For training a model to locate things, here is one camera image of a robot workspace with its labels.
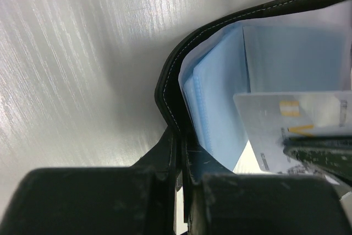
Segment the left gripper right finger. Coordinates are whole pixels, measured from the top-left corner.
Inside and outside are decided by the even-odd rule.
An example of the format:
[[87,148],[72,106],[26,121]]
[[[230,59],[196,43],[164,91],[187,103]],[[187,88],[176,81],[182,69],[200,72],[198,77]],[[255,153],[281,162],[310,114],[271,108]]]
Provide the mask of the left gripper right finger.
[[181,138],[189,234],[351,234],[333,186],[312,175],[234,174]]

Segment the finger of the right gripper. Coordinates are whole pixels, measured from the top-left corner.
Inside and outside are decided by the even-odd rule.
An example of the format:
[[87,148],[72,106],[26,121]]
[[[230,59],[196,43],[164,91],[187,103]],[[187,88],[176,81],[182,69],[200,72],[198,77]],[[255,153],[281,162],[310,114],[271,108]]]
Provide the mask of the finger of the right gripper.
[[304,165],[351,182],[351,136],[290,137],[283,140],[283,152]]

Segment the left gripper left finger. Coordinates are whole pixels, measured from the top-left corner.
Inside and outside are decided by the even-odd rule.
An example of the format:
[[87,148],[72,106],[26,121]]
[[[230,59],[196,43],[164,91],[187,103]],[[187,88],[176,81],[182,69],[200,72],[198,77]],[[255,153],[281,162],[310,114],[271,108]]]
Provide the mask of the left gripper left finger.
[[7,233],[174,234],[176,152],[167,129],[130,167],[32,170],[7,207]]

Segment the white credit card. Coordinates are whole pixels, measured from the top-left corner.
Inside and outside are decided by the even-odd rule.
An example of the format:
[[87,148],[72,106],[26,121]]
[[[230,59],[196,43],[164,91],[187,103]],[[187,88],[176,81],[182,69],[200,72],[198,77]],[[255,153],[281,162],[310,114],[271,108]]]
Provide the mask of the white credit card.
[[286,138],[351,135],[351,91],[250,93],[233,100],[265,172],[299,165],[283,152]]

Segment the black leather card holder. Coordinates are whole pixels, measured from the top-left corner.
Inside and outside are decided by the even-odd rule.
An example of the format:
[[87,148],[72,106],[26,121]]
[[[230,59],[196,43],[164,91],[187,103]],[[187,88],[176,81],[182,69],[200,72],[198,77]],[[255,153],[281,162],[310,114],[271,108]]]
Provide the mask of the black leather card holder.
[[349,89],[350,8],[351,0],[274,0],[188,35],[155,91],[183,165],[235,168],[248,142],[236,94]]

